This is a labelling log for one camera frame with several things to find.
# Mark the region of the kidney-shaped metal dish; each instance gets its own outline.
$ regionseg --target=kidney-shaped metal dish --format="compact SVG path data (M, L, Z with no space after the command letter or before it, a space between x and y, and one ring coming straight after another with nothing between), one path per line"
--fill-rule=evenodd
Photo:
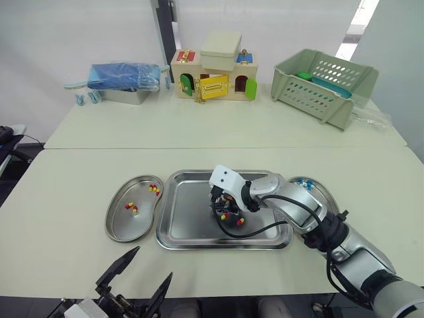
M156 186L159 192L151 191ZM145 235L153 225L154 208L158 203L164 186L155 176L139 176L126 182L115 194L109 205L105 220L107 236L117 242L131 242ZM127 209L128 203L134 203Z

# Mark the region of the robotic arm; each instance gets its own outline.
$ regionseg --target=robotic arm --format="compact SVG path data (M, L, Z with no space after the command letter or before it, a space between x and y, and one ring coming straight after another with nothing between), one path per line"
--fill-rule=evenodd
M217 166L209 180L212 203L231 195L242 211L271 207L301 235L305 245L327 259L327 277L343 295L381 318L424 317L424 290L396 276L383 252L345 223L347 211L335 215L304 188L279 174L254 181ZM346 291L332 280L331 272Z

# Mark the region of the white table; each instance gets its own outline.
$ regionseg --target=white table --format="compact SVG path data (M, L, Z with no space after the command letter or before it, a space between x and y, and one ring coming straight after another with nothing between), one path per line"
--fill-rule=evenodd
M424 285L423 168L406 147L44 150L0 208L0 295L94 297L98 277L138 244L113 282L128 298L150 297L171 271L168 297L333 292L324 259L298 238L283 250L172 251L154 231L128 244L105 234L109 202L127 180L216 164L316 178L400 276Z
M13 134L24 134L26 131L26 127L25 125L11 125L9 126L13 129ZM0 176L3 174L3 172L6 169L7 164L9 163L9 161L11 161L12 156L8 155L3 162L0 164Z
M369 107L378 110L372 101ZM102 101L74 106L45 148L276 148L405 146L393 127L355 121L345 132L280 101L260 85L255 101L176 97L151 93L141 105Z

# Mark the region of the metal container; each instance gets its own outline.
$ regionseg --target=metal container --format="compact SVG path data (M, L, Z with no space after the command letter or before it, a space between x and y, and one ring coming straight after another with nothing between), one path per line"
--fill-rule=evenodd
M149 190L151 185L158 187L158 195ZM152 227L154 208L163 189L162 181L155 176L139 176L126 182L115 194L107 210L107 236L116 242L131 242L145 235ZM137 213L133 213L133 207L125 208L130 202L137 206Z
M255 180L270 174L268 171L238 171L244 179ZM293 237L289 225L279 225L251 238L228 237L218 227L210 205L209 178L212 170L182 170L166 184L165 200L161 204L156 239L172 250L198 248L248 248L271 250L287 246ZM247 234L271 223L283 221L281 213L262 208L257 213L244 213L242 227L229 228L236 234Z
M329 212L339 214L339 206L331 195L330 191L317 180L310 177L292 177L288 180L292 184L297 184L307 190L316 200L327 207Z

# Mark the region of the green plastic basket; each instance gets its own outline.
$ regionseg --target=green plastic basket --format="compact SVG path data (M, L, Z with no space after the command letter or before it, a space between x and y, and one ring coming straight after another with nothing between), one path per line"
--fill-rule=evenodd
M342 130L349 122L354 106L365 106L377 81L378 71L370 66L358 65L305 49L275 66L271 96L296 107ZM348 99L338 93L296 76L308 72L314 77L347 89Z

